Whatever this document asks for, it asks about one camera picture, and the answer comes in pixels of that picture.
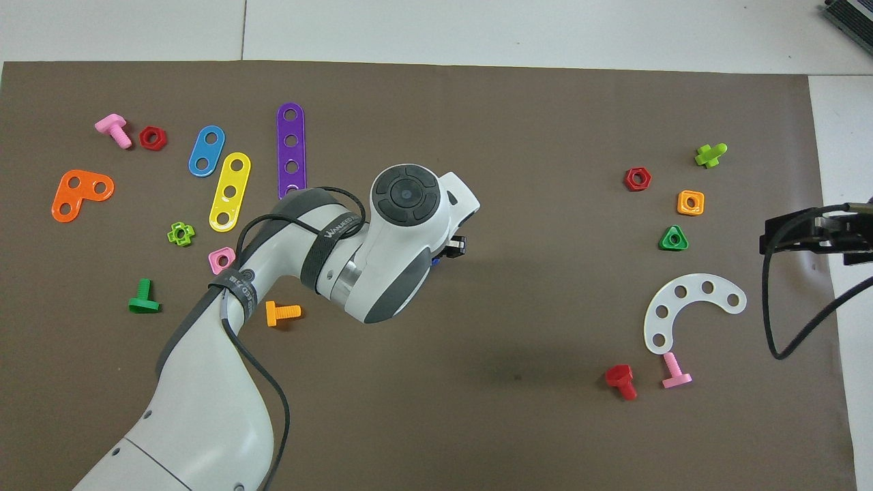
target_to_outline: black strap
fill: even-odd
[[[215,285],[230,290],[233,296],[237,297],[239,303],[243,305],[245,320],[248,321],[258,304],[258,292],[251,284],[251,280],[254,280],[251,269],[239,272],[236,269],[227,268],[210,281],[210,286]]]
[[[351,211],[339,215],[333,222],[321,230],[317,236],[313,246],[309,248],[309,253],[306,259],[303,260],[303,266],[300,268],[300,283],[304,287],[313,290],[316,294],[318,290],[315,285],[319,280],[321,269],[325,266],[327,258],[336,247],[336,243],[342,239],[342,234],[346,233],[351,227],[361,222],[361,217],[355,215]]]

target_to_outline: green bolt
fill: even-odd
[[[142,278],[136,288],[136,298],[127,302],[127,308],[135,314],[152,314],[161,310],[161,304],[148,299],[148,291],[152,289],[152,280]]]
[[[694,157],[698,165],[705,165],[707,169],[712,169],[718,165],[718,158],[725,154],[727,145],[719,143],[714,148],[709,145],[704,145],[698,149],[698,156]]]

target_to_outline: orange bolt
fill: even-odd
[[[271,328],[276,327],[276,320],[279,319],[297,319],[303,315],[303,310],[300,305],[286,305],[276,307],[275,301],[267,301],[267,325]]]

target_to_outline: white table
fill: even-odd
[[[127,0],[96,8],[0,0],[0,61],[294,59],[802,73],[814,75],[824,203],[867,201],[873,56],[822,18],[821,7],[814,0]],[[873,274],[873,265],[847,268],[839,257],[830,265],[838,294]],[[865,292],[837,313],[864,491],[873,490],[871,301],[873,292]]]

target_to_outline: pink bolt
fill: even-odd
[[[667,363],[667,369],[670,370],[670,378],[662,381],[664,389],[687,384],[691,381],[691,375],[682,373],[682,369],[679,368],[679,363],[676,361],[676,355],[673,355],[672,351],[664,353],[663,360]]]
[[[123,149],[129,149],[130,146],[133,145],[133,142],[130,141],[130,138],[127,138],[124,130],[121,129],[121,127],[126,124],[127,121],[124,121],[124,118],[115,113],[112,113],[102,120],[94,123],[94,127],[97,128],[97,131],[101,132],[103,135],[111,135],[113,140],[118,143],[119,147],[122,147]]]

